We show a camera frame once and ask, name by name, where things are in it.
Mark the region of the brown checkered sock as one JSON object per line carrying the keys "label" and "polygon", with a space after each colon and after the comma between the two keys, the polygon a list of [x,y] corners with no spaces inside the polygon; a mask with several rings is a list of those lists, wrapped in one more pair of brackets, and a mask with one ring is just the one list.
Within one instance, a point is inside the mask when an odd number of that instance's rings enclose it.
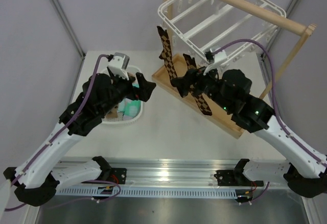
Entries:
{"label": "brown checkered sock", "polygon": [[172,50],[168,30],[161,26],[157,26],[157,31],[162,43],[162,52],[159,55],[159,58],[164,61],[164,66],[168,72],[171,87],[174,91],[177,91],[177,89],[173,87],[171,83],[172,79],[177,77],[177,72],[172,61]]}
{"label": "brown checkered sock", "polygon": [[[195,58],[192,58],[188,54],[183,54],[183,57],[186,62],[186,65],[187,65],[187,69],[196,69],[197,68]],[[204,99],[203,95],[202,94],[194,95],[193,88],[191,88],[191,95],[194,98],[200,112],[203,115],[212,116],[212,111],[211,111],[209,105],[207,104],[206,100]]]}

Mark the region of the white plastic clip hanger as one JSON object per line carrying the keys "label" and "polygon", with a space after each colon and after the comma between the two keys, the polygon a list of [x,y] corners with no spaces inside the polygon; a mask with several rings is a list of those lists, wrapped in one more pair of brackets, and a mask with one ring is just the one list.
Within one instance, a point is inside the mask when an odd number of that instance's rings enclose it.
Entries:
{"label": "white plastic clip hanger", "polygon": [[[269,0],[245,1],[278,16],[287,16],[283,8]],[[191,56],[204,62],[204,52],[209,48],[221,47],[237,39],[252,39],[266,45],[278,28],[221,0],[163,0],[157,12],[171,46],[185,48]],[[225,51],[227,58],[223,65],[238,61],[243,54],[262,52],[250,42],[234,44]]]}

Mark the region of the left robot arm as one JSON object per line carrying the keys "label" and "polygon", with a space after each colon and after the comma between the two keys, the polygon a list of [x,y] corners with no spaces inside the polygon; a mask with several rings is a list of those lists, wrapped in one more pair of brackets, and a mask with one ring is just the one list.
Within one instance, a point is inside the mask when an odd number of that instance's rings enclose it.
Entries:
{"label": "left robot arm", "polygon": [[60,115],[54,130],[38,152],[21,166],[8,167],[4,171],[5,178],[16,186],[14,194],[17,199],[38,207],[63,188],[88,181],[116,181],[111,166],[101,156],[77,167],[64,170],[54,170],[54,167],[123,99],[147,102],[155,87],[156,84],[147,81],[140,72],[127,80],[113,74],[92,75],[83,84],[76,101]]}

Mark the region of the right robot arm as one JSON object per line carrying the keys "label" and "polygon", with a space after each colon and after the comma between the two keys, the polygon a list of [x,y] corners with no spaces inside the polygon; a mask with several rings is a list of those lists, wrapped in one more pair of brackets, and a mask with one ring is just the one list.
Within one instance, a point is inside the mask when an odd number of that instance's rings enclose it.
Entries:
{"label": "right robot arm", "polygon": [[262,138],[279,151],[284,161],[263,162],[241,159],[233,169],[239,186],[263,181],[286,184],[306,198],[326,193],[326,155],[319,153],[295,135],[265,101],[250,94],[252,81],[239,69],[226,71],[222,78],[216,71],[189,69],[171,84],[181,97],[205,94],[221,107],[236,125]]}

